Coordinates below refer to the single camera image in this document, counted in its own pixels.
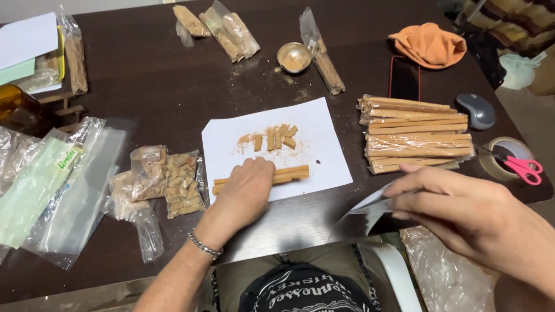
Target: phone screen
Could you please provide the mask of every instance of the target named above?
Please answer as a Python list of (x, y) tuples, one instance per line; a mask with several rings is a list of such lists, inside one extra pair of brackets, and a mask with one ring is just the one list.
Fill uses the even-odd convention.
[(406, 57), (393, 57), (390, 79), (390, 98), (420, 100), (418, 64)]

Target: person's lap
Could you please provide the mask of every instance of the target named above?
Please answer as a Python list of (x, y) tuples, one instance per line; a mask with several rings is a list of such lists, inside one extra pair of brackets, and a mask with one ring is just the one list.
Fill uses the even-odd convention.
[[(355, 252), (348, 243), (301, 249), (291, 251), (288, 255), (289, 263), (309, 263), (329, 274), (349, 277), (366, 293), (370, 288), (360, 269)], [(237, 312), (239, 298), (247, 286), (256, 278), (281, 264), (279, 255), (269, 255), (218, 265), (216, 281), (221, 312)]]

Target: black t-shirt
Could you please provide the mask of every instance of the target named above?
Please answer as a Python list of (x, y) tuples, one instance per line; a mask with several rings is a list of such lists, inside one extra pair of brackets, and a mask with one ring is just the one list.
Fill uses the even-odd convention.
[(254, 280), (239, 312), (376, 312), (368, 289), (310, 264), (284, 264)]

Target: orange cloth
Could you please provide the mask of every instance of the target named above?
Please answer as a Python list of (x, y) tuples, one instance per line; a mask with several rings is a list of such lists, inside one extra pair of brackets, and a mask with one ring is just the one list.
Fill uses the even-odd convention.
[(395, 48), (423, 67), (442, 69), (461, 60), (466, 52), (466, 41), (437, 24), (408, 26), (389, 35), (395, 40)]

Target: left hand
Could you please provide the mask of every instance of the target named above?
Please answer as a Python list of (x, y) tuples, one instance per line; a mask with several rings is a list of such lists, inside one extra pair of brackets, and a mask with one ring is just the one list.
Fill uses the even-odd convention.
[(218, 250), (240, 229), (258, 220), (268, 208), (275, 165), (257, 157), (235, 166), (216, 202), (210, 206), (195, 236), (211, 249)]

